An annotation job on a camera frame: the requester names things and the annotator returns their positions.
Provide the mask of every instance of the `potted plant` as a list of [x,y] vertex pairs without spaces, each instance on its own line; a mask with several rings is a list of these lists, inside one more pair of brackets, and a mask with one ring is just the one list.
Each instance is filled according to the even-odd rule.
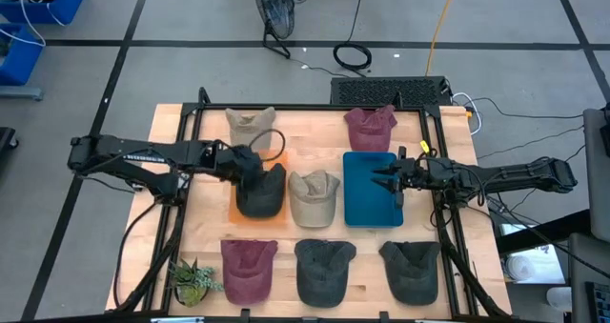
[[209,290],[224,290],[221,283],[212,280],[214,268],[198,268],[197,259],[194,260],[192,266],[182,259],[180,261],[182,266],[172,264],[170,269],[173,295],[178,303],[191,308],[202,301]]

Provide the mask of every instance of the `wooden tabletop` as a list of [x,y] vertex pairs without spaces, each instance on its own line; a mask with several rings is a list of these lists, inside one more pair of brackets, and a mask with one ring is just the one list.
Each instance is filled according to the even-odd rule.
[[[173,143],[180,119],[180,105],[163,104],[156,107],[149,140]],[[442,124],[449,156],[457,162],[476,164],[477,159],[470,137],[464,108],[442,107]],[[216,280],[222,279],[222,239],[276,240],[278,252],[274,258],[274,278],[269,298],[250,307],[251,316],[267,317],[337,317],[375,318],[386,311],[391,318],[450,318],[447,287],[440,256],[437,260],[438,299],[429,306],[407,306],[396,301],[386,280],[383,260],[378,254],[386,241],[414,242],[438,241],[437,231],[431,226],[432,197],[428,191],[405,191],[404,224],[393,229],[348,228],[343,219],[342,155],[350,151],[347,125],[343,120],[345,111],[278,111],[274,128],[284,132],[287,138],[287,172],[296,171],[305,175],[315,170],[326,170],[341,179],[337,190],[336,213],[333,224],[325,229],[298,227],[288,210],[286,224],[280,226],[243,226],[229,221],[231,185],[219,182],[208,175],[194,177],[189,194],[184,230],[180,245],[180,257],[191,262],[198,258],[199,266],[212,266],[217,270]],[[390,151],[397,152],[399,146],[407,147],[409,157],[421,153],[421,129],[416,113],[395,112],[398,124],[392,129]],[[220,138],[229,141],[229,126],[222,110],[204,111],[201,139]],[[429,121],[433,145],[434,123]],[[275,134],[272,148],[280,147]],[[145,164],[146,169],[166,172],[163,165]],[[134,196],[128,224],[151,203],[148,192]],[[478,208],[473,201],[471,206]],[[125,300],[129,292],[140,281],[150,267],[155,234],[159,222],[160,208],[144,217],[132,230],[125,245],[119,279],[119,296]],[[473,210],[460,212],[466,246],[469,250],[471,269],[485,290],[506,312],[511,312],[508,293],[500,267],[498,250],[491,222],[485,214]],[[356,258],[350,263],[348,288],[343,302],[331,309],[307,306],[299,300],[296,291],[295,243],[304,238],[344,240],[356,246]],[[165,268],[157,277],[152,307],[160,308],[159,291],[165,281]],[[457,297],[462,313],[467,313],[463,282],[455,276]],[[114,307],[109,296],[108,309]],[[170,314],[239,316],[241,309],[227,301],[224,293],[209,293],[205,300],[193,308],[186,308],[173,300]]]

